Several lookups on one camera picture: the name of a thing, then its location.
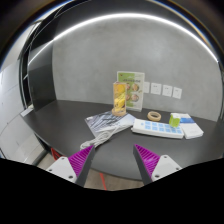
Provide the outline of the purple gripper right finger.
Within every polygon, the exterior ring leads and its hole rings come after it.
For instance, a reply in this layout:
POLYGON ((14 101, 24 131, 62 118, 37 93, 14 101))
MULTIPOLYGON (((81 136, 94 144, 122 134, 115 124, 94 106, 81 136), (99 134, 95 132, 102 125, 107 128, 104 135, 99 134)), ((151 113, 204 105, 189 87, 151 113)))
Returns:
POLYGON ((168 155, 159 156, 140 145, 134 145, 133 154, 145 185, 181 170, 168 155))

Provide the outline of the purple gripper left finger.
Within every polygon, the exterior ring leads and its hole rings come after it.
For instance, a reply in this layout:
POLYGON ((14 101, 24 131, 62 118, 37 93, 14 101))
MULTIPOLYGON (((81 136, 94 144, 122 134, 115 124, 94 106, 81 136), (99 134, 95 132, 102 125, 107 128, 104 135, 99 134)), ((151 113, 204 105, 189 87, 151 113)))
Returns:
POLYGON ((47 171, 83 187, 94 155, 95 147, 89 146, 76 152, 70 157, 61 156, 47 168, 47 171))

